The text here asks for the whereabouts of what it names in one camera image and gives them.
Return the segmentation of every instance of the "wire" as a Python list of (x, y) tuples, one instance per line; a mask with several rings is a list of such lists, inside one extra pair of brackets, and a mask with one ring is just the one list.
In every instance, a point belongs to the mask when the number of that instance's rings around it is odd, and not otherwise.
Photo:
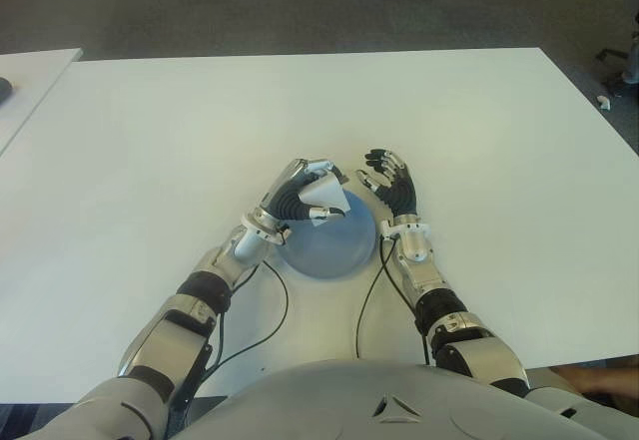
[[(263, 264), (272, 272), (275, 274), (275, 276), (278, 278), (278, 280), (280, 281), (280, 283), (282, 284), (282, 288), (284, 289), (284, 294), (285, 294), (285, 307), (284, 307), (284, 313), (282, 314), (282, 318), (280, 319), (280, 322), (278, 323), (278, 325), (276, 326), (276, 328), (266, 337), (264, 337), (262, 340), (259, 340), (251, 345), (249, 345), (248, 347), (243, 348), (242, 350), (237, 351), (236, 353), (234, 353), (233, 355), (228, 356), (227, 358), (225, 358), (224, 360), (222, 360), (221, 362), (219, 362), (218, 360), (216, 360), (216, 363), (214, 363), (210, 368), (208, 368), (204, 375), (202, 376), (202, 380), (200, 380), (200, 385), (202, 385), (205, 381), (207, 381), (207, 379), (213, 375), (220, 367), (222, 367), (225, 363), (229, 362), (230, 360), (233, 360), (234, 358), (236, 358), (239, 355), (242, 355), (245, 352), (248, 352), (249, 350), (251, 350), (252, 348), (257, 347), (258, 345), (262, 345), (264, 342), (266, 342), (267, 340), (269, 340), (271, 337), (273, 337), (276, 333), (278, 333), (278, 331), (280, 330), (280, 328), (282, 327), (282, 325), (284, 324), (285, 320), (287, 319), (287, 315), (289, 314), (289, 305), (290, 305), (290, 299), (289, 299), (289, 290), (287, 289), (287, 285), (285, 284), (284, 280), (282, 279), (282, 276), (265, 260), (263, 260)], [(253, 274), (255, 273), (255, 271), (257, 270), (257, 267), (254, 269), (253, 272), (251, 272), (251, 274), (249, 275), (249, 277), (244, 280), (238, 287), (236, 287), (236, 289), (234, 291), (237, 291), (238, 288), (240, 288), (242, 285), (244, 285), (250, 278), (251, 276), (253, 276)]]
[(397, 244), (397, 239), (392, 241), (392, 247), (390, 248), (390, 252), (386, 259), (383, 258), (383, 242), (381, 241), (382, 237), (379, 238), (379, 254), (381, 255), (381, 267), (377, 271), (375, 278), (370, 283), (370, 287), (368, 288), (368, 292), (366, 293), (366, 297), (363, 300), (363, 304), (361, 305), (361, 310), (359, 311), (359, 317), (357, 318), (357, 327), (355, 328), (355, 356), (359, 358), (359, 328), (361, 327), (361, 318), (363, 317), (363, 313), (366, 309), (366, 305), (368, 304), (368, 299), (370, 298), (370, 294), (372, 293), (372, 288), (375, 287), (381, 272), (386, 267), (386, 263), (390, 259), (392, 252), (395, 250), (395, 245)]
[[(233, 289), (233, 293), (236, 293), (244, 285), (246, 285), (246, 283), (249, 280), (251, 280), (251, 278), (258, 271), (259, 266), (260, 266), (259, 264), (256, 265), (255, 268), (251, 271), (251, 273), (247, 276), (247, 278), (245, 278), (242, 282), (236, 285), (236, 288)], [(224, 350), (224, 314), (223, 313), (220, 315), (220, 323), (218, 325), (218, 331), (220, 333), (220, 341), (218, 342), (218, 353), (216, 355), (215, 361), (213, 362), (213, 365), (207, 368), (202, 374), (202, 379), (200, 380), (201, 384), (202, 382), (207, 380), (213, 374), (213, 372), (215, 372), (220, 366), (220, 359), (222, 358), (222, 351)]]
[(386, 266), (386, 262), (383, 261), (383, 253), (382, 253), (382, 249), (381, 249), (381, 243), (382, 242), (383, 242), (383, 237), (380, 237), (379, 238), (379, 260), (381, 261), (381, 267), (383, 268), (383, 271), (386, 273), (386, 276), (388, 277), (388, 280), (390, 280), (390, 283), (392, 283), (392, 286), (395, 288), (395, 291), (401, 297), (401, 300), (403, 300), (403, 303), (405, 303), (406, 307), (408, 307), (408, 310), (410, 310), (410, 313), (415, 315), (414, 308), (412, 308), (412, 305), (410, 305), (410, 302), (408, 301), (406, 296), (403, 294), (403, 292), (401, 291), (401, 289), (399, 288), (399, 286), (395, 282), (394, 278), (392, 278), (392, 275), (390, 275), (390, 272), (388, 271), (388, 267)]
[(244, 287), (249, 280), (251, 280), (251, 277), (253, 277), (255, 273), (258, 271), (259, 266), (260, 266), (259, 264), (256, 265), (256, 267), (251, 271), (249, 276), (245, 278), (243, 281), (241, 281), (238, 285), (236, 285), (236, 288), (233, 289), (233, 293), (236, 293), (238, 290)]
[[(381, 253), (381, 249), (379, 250), (379, 258), (383, 261), (383, 256), (382, 256), (382, 253)], [(401, 289), (399, 288), (399, 286), (395, 282), (394, 278), (392, 278), (392, 275), (390, 275), (390, 272), (388, 271), (388, 267), (386, 266), (386, 264), (383, 263), (382, 266), (383, 266), (384, 272), (386, 273), (386, 276), (388, 277), (388, 280), (390, 280), (390, 283), (392, 283), (392, 286), (395, 287), (395, 291), (399, 294), (399, 296), (403, 300), (403, 303), (405, 303), (406, 306), (408, 307), (408, 309), (410, 310), (410, 312), (413, 315), (415, 315), (414, 308), (412, 308), (412, 305), (410, 305), (410, 302), (408, 302), (408, 299), (406, 298), (404, 293), (401, 291)], [(430, 358), (428, 356), (428, 342), (426, 341), (426, 336), (425, 335), (421, 335), (421, 343), (423, 345), (424, 361), (425, 361), (426, 365), (430, 365)]]

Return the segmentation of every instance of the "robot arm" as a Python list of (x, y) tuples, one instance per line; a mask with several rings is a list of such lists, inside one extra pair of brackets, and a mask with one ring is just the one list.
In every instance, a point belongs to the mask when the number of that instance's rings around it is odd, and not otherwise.
[(429, 227), (416, 212), (416, 195), (408, 167), (391, 151), (372, 150), (366, 163), (386, 177), (381, 183), (366, 171), (361, 182), (393, 214), (392, 224), (381, 224), (385, 239), (398, 238), (394, 261), (415, 314), (415, 325), (425, 337), (438, 367), (494, 385), (519, 396), (528, 391), (525, 370), (513, 351), (475, 314), (468, 311), (441, 277), (427, 240)]
[(118, 376), (29, 439), (161, 440), (169, 410), (193, 399), (211, 356), (209, 338), (218, 316), (231, 305), (240, 277), (258, 265), (272, 244), (290, 233), (286, 220), (331, 219), (335, 209), (303, 204), (298, 192), (328, 171), (345, 178), (331, 161), (294, 160), (224, 244), (207, 252), (175, 295), (142, 329), (125, 352)]

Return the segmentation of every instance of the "black mouse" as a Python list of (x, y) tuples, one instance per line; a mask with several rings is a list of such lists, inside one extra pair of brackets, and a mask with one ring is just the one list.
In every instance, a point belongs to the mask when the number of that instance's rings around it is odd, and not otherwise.
[(13, 92), (13, 86), (4, 78), (0, 78), (0, 104), (2, 104)]

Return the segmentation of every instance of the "white table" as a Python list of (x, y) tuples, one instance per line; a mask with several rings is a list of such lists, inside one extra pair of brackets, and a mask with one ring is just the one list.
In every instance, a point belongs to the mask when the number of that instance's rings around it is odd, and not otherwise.
[(0, 156), (64, 70), (81, 55), (79, 49), (0, 55), (0, 77), (13, 86), (11, 97), (0, 104)]
[[(0, 162), (0, 402), (80, 398), (290, 159), (353, 170), (371, 147), (408, 161), (442, 273), (526, 367), (639, 351), (639, 160), (540, 50), (83, 62)], [(201, 394), (353, 357), (377, 261), (335, 281), (272, 261), (287, 323)], [(227, 354), (282, 306), (263, 270)], [(386, 281), (361, 350), (422, 360)]]

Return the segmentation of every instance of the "floor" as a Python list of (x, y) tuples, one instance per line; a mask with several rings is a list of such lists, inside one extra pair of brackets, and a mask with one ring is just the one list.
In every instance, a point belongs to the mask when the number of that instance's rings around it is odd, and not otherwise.
[[(0, 53), (82, 47), (93, 60), (539, 46), (594, 104), (604, 94), (599, 81), (622, 63), (604, 66), (593, 56), (604, 46), (627, 49), (638, 7), (639, 0), (0, 0)], [(639, 153), (636, 96), (613, 100), (603, 114)]]

